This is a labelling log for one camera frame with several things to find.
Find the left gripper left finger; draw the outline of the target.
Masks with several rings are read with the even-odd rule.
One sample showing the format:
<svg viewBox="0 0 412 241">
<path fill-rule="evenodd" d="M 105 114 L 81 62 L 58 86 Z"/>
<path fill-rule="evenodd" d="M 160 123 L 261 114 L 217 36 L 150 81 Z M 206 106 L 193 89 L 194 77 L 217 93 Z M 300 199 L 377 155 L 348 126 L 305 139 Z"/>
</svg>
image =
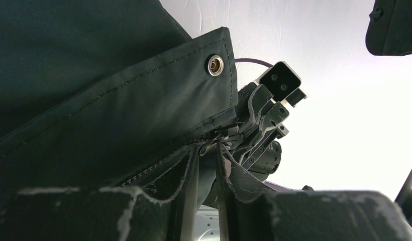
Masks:
<svg viewBox="0 0 412 241">
<path fill-rule="evenodd" d="M 0 240 L 193 240 L 197 151 L 180 148 L 138 185 L 24 188 L 0 214 Z"/>
</svg>

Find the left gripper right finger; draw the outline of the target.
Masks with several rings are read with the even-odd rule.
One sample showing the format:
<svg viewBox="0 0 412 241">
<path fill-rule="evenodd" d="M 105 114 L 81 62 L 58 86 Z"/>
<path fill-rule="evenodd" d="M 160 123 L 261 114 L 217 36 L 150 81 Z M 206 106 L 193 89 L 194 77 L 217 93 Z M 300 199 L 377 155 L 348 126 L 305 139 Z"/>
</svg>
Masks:
<svg viewBox="0 0 412 241">
<path fill-rule="evenodd" d="M 376 191 L 276 191 L 217 151 L 221 240 L 412 240 L 401 208 Z"/>
</svg>

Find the grey black gradient jacket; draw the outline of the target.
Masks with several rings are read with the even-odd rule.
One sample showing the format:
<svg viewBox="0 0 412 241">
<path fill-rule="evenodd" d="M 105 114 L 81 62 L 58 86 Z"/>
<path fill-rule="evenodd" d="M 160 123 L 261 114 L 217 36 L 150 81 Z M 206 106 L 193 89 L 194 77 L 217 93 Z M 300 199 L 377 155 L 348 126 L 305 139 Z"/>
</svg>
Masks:
<svg viewBox="0 0 412 241">
<path fill-rule="evenodd" d="M 0 212 L 26 187 L 102 187 L 235 117 L 229 29 L 159 1 L 0 1 Z"/>
</svg>

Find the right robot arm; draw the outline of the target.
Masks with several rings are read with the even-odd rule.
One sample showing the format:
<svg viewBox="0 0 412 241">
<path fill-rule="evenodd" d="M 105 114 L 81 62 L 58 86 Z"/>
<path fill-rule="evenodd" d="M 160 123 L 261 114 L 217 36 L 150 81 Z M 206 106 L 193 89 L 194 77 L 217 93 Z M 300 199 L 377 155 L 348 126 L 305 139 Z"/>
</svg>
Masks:
<svg viewBox="0 0 412 241">
<path fill-rule="evenodd" d="M 288 187 L 267 181 L 281 162 L 282 147 L 278 140 L 289 133 L 283 124 L 289 111 L 281 102 L 274 101 L 272 93 L 262 84 L 252 82 L 238 94 L 236 140 L 239 144 L 232 148 L 234 159 L 268 187 L 290 191 Z"/>
</svg>

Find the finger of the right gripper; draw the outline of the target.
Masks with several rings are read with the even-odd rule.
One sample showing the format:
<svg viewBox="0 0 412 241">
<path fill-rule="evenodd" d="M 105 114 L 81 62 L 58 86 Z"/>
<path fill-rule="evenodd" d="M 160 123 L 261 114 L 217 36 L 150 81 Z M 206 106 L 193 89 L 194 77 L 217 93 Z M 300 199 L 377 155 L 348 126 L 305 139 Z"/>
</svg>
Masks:
<svg viewBox="0 0 412 241">
<path fill-rule="evenodd" d="M 289 111 L 281 102 L 269 102 L 260 112 L 260 119 L 252 131 L 243 136 L 243 142 L 233 153 L 238 163 L 256 163 L 267 147 L 275 140 L 285 137 L 289 130 L 283 122 Z"/>
<path fill-rule="evenodd" d="M 265 115 L 274 105 L 273 94 L 263 84 L 249 83 L 239 92 L 236 106 L 239 133 L 254 133 L 262 130 Z"/>
</svg>

